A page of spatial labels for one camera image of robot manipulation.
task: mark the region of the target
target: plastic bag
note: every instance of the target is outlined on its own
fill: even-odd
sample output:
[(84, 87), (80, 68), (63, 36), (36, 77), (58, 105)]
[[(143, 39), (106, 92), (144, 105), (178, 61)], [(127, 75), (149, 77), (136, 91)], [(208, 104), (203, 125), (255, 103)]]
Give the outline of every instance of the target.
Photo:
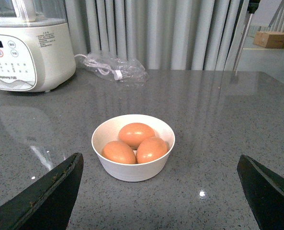
[(143, 83), (149, 78), (145, 68), (137, 59), (125, 61), (102, 51), (89, 53), (87, 56), (77, 56), (85, 57), (82, 64), (86, 70), (109, 81)]

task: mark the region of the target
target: kitchen appliance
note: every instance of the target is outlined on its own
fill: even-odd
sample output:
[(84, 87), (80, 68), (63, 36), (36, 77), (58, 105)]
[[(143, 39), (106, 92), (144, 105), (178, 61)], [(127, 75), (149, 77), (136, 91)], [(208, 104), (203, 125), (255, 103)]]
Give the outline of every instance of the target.
[(0, 0), (0, 90), (49, 91), (75, 70), (62, 0)]

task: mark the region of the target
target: metal pole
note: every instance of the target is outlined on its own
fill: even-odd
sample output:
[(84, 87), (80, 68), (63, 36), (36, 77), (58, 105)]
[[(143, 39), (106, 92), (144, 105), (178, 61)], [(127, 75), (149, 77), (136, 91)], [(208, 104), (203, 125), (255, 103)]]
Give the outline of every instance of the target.
[(244, 43), (245, 43), (248, 31), (249, 31), (252, 16), (253, 16), (253, 13), (250, 13), (248, 22), (245, 25), (244, 33), (243, 33), (243, 36), (242, 36), (242, 39), (241, 39), (241, 42), (240, 42), (240, 47), (239, 47), (238, 52), (237, 52), (236, 61), (235, 61), (234, 66), (233, 66), (233, 71), (237, 71), (239, 59), (240, 59), (242, 51), (243, 51)]

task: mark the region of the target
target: bowl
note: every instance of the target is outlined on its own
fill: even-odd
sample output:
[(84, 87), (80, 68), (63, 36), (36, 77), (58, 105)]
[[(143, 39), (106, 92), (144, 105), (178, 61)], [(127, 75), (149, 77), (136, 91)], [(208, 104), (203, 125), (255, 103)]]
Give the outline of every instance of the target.
[[(122, 164), (104, 158), (101, 155), (103, 147), (110, 141), (118, 140), (120, 129), (133, 122), (144, 123), (152, 127), (156, 137), (162, 138), (167, 143), (168, 152), (154, 161), (143, 164)], [(175, 134), (168, 124), (158, 118), (148, 115), (129, 114), (117, 116), (103, 122), (95, 129), (91, 143), (102, 166), (112, 177), (127, 182), (139, 182), (154, 177), (163, 169), (174, 147)]]

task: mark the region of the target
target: egg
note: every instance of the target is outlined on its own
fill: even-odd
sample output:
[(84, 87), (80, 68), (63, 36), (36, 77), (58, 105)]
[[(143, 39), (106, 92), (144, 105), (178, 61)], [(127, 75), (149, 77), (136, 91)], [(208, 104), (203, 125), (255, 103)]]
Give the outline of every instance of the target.
[(107, 143), (102, 149), (102, 156), (117, 163), (136, 163), (136, 156), (130, 146), (118, 140)]
[(136, 150), (136, 161), (138, 164), (154, 161), (168, 152), (165, 141), (158, 137), (144, 140)]
[(133, 149), (137, 149), (143, 140), (154, 136), (155, 131), (143, 123), (130, 123), (118, 133), (119, 139)]

